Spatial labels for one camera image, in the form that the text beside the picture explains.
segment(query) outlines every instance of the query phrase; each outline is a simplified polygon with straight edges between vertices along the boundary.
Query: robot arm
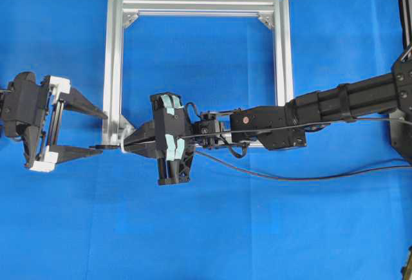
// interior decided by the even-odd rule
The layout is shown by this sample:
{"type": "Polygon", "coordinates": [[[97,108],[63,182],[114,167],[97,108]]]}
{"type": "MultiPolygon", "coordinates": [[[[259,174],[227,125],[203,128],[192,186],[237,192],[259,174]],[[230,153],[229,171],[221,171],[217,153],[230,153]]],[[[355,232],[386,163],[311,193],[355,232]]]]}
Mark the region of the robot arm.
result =
{"type": "Polygon", "coordinates": [[[5,135],[23,141],[26,168],[50,172],[57,163],[101,153],[95,149],[57,145],[64,109],[107,118],[62,77],[46,76],[37,85],[34,73],[22,72],[9,82],[7,89],[0,91],[0,119],[5,135]],[[52,111],[46,134],[44,126],[50,104],[52,111]]]}
{"type": "MultiPolygon", "coordinates": [[[[301,95],[285,106],[196,112],[200,118],[196,122],[191,122],[187,111],[193,104],[183,107],[179,95],[152,95],[153,120],[124,139],[124,150],[156,158],[158,183],[169,185],[190,180],[196,146],[227,147],[241,158],[255,141],[261,142],[269,151],[304,147],[307,132],[321,130],[332,122],[354,122],[357,117],[372,113],[388,114],[399,110],[401,121],[407,122],[412,120],[412,61],[407,60],[411,51],[412,46],[397,59],[391,73],[385,75],[301,95]],[[220,121],[224,116],[230,117],[230,130],[226,130],[224,122],[220,121]],[[242,148],[241,154],[233,150],[236,146],[242,148]]],[[[397,124],[392,145],[412,163],[409,126],[397,124]]]]}

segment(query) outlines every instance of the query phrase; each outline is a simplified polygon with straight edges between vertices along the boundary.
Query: aluminum frame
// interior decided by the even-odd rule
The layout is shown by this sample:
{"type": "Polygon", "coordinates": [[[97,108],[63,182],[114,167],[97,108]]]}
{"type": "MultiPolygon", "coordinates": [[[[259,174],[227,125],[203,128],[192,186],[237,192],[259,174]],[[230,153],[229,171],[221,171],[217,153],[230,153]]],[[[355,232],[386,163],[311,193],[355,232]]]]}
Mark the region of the aluminum frame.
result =
{"type": "Polygon", "coordinates": [[[124,129],[133,127],[122,115],[123,36],[140,16],[258,18],[273,34],[276,104],[293,99],[289,0],[108,0],[103,95],[108,119],[103,121],[102,145],[120,145],[124,129]]]}

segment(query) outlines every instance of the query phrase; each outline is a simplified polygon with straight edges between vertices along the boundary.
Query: blue background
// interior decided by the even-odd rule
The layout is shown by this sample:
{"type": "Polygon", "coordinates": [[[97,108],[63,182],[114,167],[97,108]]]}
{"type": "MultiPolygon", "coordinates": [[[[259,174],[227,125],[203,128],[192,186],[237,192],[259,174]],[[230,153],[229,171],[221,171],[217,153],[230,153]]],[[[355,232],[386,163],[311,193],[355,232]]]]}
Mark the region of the blue background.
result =
{"type": "MultiPolygon", "coordinates": [[[[101,107],[106,6],[1,0],[3,87],[23,70],[63,76],[101,107]]],[[[290,12],[296,95],[386,73],[402,51],[397,0],[290,0],[290,12]]],[[[274,103],[270,33],[257,19],[142,17],[124,48],[135,125],[159,91],[201,110],[274,103]]],[[[97,144],[100,122],[66,112],[59,142],[97,144]]],[[[41,174],[23,169],[20,144],[0,144],[1,279],[399,279],[412,244],[407,171],[288,184],[196,157],[190,183],[159,187],[155,161],[120,151],[41,174]]],[[[300,177],[398,158],[388,126],[367,122],[308,135],[299,150],[213,154],[300,177]]]]}

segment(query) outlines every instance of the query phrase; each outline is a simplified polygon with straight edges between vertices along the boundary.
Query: black cable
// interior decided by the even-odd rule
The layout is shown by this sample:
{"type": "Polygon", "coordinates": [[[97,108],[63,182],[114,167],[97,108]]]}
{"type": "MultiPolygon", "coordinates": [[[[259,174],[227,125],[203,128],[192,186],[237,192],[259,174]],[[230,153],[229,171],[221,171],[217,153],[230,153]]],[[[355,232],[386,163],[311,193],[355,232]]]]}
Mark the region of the black cable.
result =
{"type": "Polygon", "coordinates": [[[224,146],[227,147],[227,149],[229,149],[229,152],[232,154],[232,156],[234,156],[235,158],[238,159],[242,159],[244,156],[246,156],[247,154],[247,144],[242,144],[239,147],[242,147],[242,154],[239,154],[237,152],[235,152],[235,150],[233,150],[232,146],[227,142],[226,138],[223,137],[223,135],[220,135],[220,139],[223,140],[223,142],[225,143],[224,146]]]}
{"type": "Polygon", "coordinates": [[[194,111],[194,113],[196,114],[196,116],[201,119],[201,116],[200,116],[199,111],[198,111],[198,107],[197,107],[196,104],[193,103],[193,102],[188,102],[188,103],[186,103],[186,105],[185,105],[186,113],[189,114],[189,112],[188,112],[188,110],[187,110],[187,108],[188,108],[189,106],[192,106],[193,111],[194,111]]]}
{"type": "MultiPolygon", "coordinates": [[[[383,122],[383,121],[392,122],[393,121],[393,122],[400,122],[402,124],[407,124],[409,126],[412,126],[412,122],[407,121],[407,120],[397,119],[397,118],[365,117],[365,118],[355,118],[355,121],[379,121],[379,122],[383,122]]],[[[272,131],[294,129],[297,127],[311,127],[311,126],[321,126],[321,125],[329,126],[331,124],[338,124],[342,122],[346,122],[346,121],[345,120],[334,120],[334,121],[322,121],[322,122],[308,122],[306,124],[297,124],[294,126],[269,127],[269,128],[251,129],[251,130],[222,131],[222,132],[214,132],[214,133],[207,133],[207,134],[186,135],[186,136],[181,136],[180,138],[206,137],[206,136],[215,136],[215,135],[231,134],[231,133],[252,133],[252,132],[266,133],[266,132],[272,132],[272,131]]]]}
{"type": "Polygon", "coordinates": [[[207,153],[203,153],[201,151],[195,151],[195,153],[200,155],[200,156],[204,156],[206,158],[209,158],[209,159],[211,159],[215,162],[218,162],[218,163],[220,163],[220,164],[222,164],[226,167],[229,167],[230,169],[234,169],[235,171],[239,171],[239,172],[250,174],[250,175],[253,175],[253,176],[257,176],[257,177],[263,177],[263,178],[268,178],[268,179],[271,179],[271,180],[277,180],[279,182],[316,182],[316,181],[321,181],[321,180],[332,180],[332,179],[349,177],[349,176],[354,176],[354,175],[359,175],[359,174],[366,174],[366,173],[377,172],[377,171],[388,171],[388,170],[392,170],[392,169],[412,169],[411,165],[396,165],[396,166],[375,167],[375,168],[372,168],[372,169],[364,169],[362,171],[335,174],[335,175],[329,175],[329,176],[310,177],[310,178],[295,178],[295,177],[283,177],[283,176],[276,176],[276,175],[261,174],[261,173],[257,173],[257,172],[254,172],[254,171],[249,171],[247,169],[242,169],[240,167],[236,167],[232,164],[229,164],[229,163],[227,163],[223,160],[215,158],[214,156],[211,156],[207,153]]]}

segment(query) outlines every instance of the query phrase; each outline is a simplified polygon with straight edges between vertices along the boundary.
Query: light blue tape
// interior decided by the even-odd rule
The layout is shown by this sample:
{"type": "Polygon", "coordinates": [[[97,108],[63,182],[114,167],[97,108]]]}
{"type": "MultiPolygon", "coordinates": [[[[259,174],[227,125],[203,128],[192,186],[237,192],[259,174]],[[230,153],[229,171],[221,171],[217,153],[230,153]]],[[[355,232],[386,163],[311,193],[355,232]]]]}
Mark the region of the light blue tape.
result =
{"type": "Polygon", "coordinates": [[[173,107],[174,108],[182,108],[182,104],[180,103],[180,99],[176,95],[172,95],[173,99],[173,107]]]}
{"type": "Polygon", "coordinates": [[[182,159],[183,152],[185,151],[185,140],[183,138],[178,139],[178,147],[176,148],[175,159],[182,159]]]}
{"type": "Polygon", "coordinates": [[[163,100],[163,104],[166,108],[166,111],[170,115],[174,115],[174,108],[172,102],[170,101],[170,97],[168,95],[161,95],[160,98],[163,100]]]}
{"type": "Polygon", "coordinates": [[[165,134],[166,137],[166,161],[173,161],[176,154],[176,144],[174,143],[173,135],[165,134]]]}

